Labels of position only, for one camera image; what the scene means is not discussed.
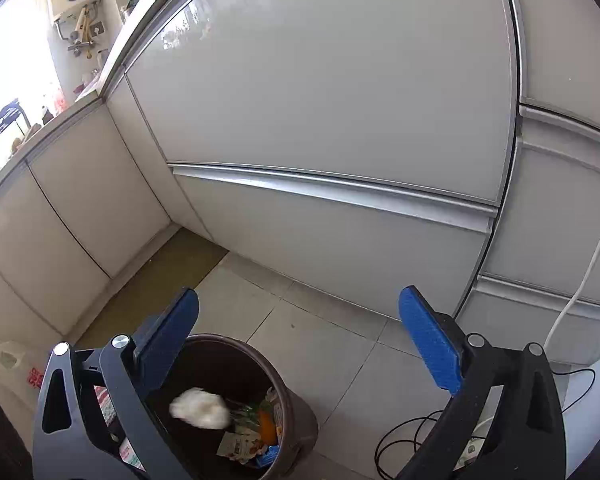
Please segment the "white tissue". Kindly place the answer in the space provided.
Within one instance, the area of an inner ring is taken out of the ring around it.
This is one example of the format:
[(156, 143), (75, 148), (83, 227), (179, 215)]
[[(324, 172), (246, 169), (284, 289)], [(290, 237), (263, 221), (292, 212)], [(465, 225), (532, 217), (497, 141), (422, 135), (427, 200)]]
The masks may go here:
[(223, 399), (201, 388), (191, 388), (175, 398), (169, 413), (199, 429), (221, 430), (230, 426), (230, 410)]

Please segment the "orange peel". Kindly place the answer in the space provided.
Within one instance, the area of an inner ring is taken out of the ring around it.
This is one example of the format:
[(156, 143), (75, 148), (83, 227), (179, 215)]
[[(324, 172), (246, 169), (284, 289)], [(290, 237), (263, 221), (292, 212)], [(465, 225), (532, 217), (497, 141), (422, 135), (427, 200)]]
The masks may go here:
[(258, 409), (260, 439), (267, 446), (277, 444), (277, 427), (273, 414), (267, 408)]

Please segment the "brown round trash bin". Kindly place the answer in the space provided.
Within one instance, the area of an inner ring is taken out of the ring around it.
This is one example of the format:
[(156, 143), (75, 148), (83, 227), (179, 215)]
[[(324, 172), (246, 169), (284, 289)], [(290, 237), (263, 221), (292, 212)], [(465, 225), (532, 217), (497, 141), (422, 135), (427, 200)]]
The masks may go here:
[[(234, 338), (153, 332), (123, 347), (107, 344), (84, 358), (79, 378), (87, 442), (73, 463), (80, 479), (281, 479), (311, 452), (317, 421), (260, 352)], [(100, 412), (95, 389), (107, 389), (140, 466), (125, 463)], [(230, 405), (263, 406), (282, 432), (271, 463), (245, 465), (219, 456), (221, 429), (201, 429), (169, 406), (199, 387)]]

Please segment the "white kitchen cabinet run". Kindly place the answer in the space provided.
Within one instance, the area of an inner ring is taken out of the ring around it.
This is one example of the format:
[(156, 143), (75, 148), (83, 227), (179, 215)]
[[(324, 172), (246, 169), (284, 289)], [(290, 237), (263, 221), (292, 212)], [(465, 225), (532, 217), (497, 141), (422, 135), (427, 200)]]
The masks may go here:
[(179, 226), (597, 361), (600, 0), (140, 0), (0, 171), (0, 338), (79, 337)]

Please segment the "white plastic shopping bag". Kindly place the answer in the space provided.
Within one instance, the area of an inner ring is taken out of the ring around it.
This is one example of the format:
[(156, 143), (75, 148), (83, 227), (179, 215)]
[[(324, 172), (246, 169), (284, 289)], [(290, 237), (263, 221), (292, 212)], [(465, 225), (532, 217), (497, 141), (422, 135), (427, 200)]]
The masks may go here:
[(48, 354), (17, 341), (0, 340), (0, 384), (32, 413), (38, 407)]

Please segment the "olive green floor mat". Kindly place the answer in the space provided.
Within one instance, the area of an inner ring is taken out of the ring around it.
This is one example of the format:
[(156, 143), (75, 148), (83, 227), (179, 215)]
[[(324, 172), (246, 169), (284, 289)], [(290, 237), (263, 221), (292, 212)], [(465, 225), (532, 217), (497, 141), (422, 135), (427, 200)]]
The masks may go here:
[(181, 228), (138, 270), (78, 339), (79, 349), (99, 348), (117, 334), (134, 333), (161, 313), (183, 287), (195, 288), (227, 250)]

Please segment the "blue dish rack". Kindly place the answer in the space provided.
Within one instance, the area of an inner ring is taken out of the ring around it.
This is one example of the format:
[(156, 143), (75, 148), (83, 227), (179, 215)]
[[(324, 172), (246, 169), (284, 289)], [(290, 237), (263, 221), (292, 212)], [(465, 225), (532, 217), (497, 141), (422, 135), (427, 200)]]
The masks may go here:
[(26, 117), (26, 113), (21, 107), (19, 100), (14, 99), (12, 102), (9, 102), (0, 110), (0, 135), (11, 124), (16, 122), (19, 117), (22, 117), (26, 124), (28, 123), (28, 118)]

